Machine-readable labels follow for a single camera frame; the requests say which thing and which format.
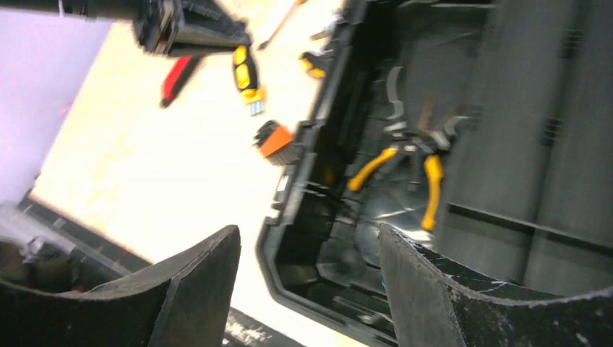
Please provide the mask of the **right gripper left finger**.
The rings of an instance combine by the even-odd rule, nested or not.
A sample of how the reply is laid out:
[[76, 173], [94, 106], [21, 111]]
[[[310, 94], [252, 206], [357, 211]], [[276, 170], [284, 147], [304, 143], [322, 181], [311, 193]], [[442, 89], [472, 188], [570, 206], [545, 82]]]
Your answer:
[[241, 253], [228, 225], [166, 260], [86, 291], [1, 283], [3, 346], [220, 346]]

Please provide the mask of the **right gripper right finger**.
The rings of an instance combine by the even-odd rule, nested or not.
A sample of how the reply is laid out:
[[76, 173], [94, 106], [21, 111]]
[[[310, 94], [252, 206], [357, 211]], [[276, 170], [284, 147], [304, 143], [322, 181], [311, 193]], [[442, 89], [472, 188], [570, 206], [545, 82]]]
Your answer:
[[382, 223], [380, 265], [400, 346], [610, 346], [612, 290], [555, 296], [490, 278]]

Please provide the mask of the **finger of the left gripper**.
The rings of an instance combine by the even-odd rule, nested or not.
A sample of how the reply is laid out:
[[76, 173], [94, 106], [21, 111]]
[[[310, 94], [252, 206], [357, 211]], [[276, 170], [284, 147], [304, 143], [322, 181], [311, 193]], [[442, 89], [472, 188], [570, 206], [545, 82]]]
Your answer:
[[252, 44], [247, 25], [216, 1], [146, 1], [134, 35], [145, 52], [170, 57], [227, 53]]

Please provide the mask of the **yellow handled long pliers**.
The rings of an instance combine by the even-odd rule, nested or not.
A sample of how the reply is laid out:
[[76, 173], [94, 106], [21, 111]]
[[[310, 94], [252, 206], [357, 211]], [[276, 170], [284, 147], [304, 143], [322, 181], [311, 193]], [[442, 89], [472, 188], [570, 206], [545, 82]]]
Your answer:
[[433, 231], [445, 178], [442, 157], [452, 150], [470, 120], [469, 116], [452, 114], [431, 129], [407, 129], [393, 134], [390, 144], [348, 180], [347, 188], [357, 192], [369, 179], [381, 180], [398, 166], [404, 166], [408, 169], [408, 189], [411, 192], [426, 185], [426, 206], [421, 228]]

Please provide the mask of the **black tool box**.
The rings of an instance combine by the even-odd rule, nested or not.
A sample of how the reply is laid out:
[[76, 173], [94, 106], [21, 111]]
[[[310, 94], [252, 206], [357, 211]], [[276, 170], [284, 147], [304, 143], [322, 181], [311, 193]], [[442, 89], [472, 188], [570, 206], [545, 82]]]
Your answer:
[[[555, 296], [612, 290], [612, 3], [347, 1], [300, 160], [258, 258], [279, 303], [370, 346], [400, 346], [380, 265], [386, 223], [447, 258]], [[386, 79], [411, 129], [469, 116], [426, 185], [398, 166], [348, 180], [390, 144]]]

